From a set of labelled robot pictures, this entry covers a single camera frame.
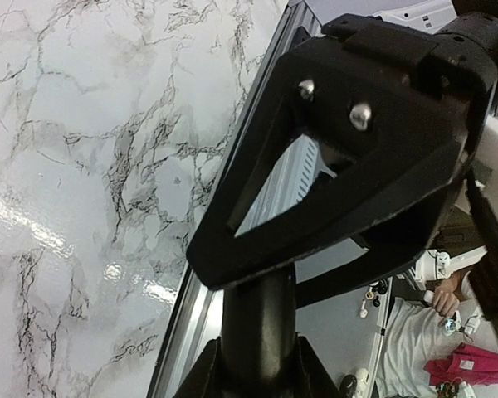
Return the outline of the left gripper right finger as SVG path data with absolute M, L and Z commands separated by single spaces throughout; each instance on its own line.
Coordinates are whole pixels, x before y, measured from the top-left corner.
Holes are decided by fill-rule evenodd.
M 341 397 L 306 337 L 296 336 L 294 363 L 294 397 Z

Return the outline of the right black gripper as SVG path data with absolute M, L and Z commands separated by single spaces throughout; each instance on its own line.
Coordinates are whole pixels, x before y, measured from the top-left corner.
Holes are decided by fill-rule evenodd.
M 331 67 L 323 128 L 339 134 L 321 145 L 327 167 L 468 168 L 498 79 L 497 19 L 470 14 L 430 35 L 345 14 L 321 31 Z

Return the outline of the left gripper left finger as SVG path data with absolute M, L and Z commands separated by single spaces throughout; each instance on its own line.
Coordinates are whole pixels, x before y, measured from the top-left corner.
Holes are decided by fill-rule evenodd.
M 182 383 L 182 397 L 223 397 L 221 338 L 210 340 Z

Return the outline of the black earbud charging case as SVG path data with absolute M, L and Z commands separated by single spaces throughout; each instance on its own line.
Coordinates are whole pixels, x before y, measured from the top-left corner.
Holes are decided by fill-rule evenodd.
M 226 397 L 273 397 L 295 350 L 295 268 L 224 291 L 221 359 Z

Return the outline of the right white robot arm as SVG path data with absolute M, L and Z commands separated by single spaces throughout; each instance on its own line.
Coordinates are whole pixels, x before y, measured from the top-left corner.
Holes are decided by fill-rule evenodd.
M 476 154 L 494 97 L 498 19 L 428 34 L 344 14 L 281 55 L 188 246 L 211 290 L 231 289 L 352 236 L 367 251 L 305 281 L 308 305 L 400 274 L 431 244 Z M 255 228 L 239 228 L 301 136 L 344 160 L 335 176 Z

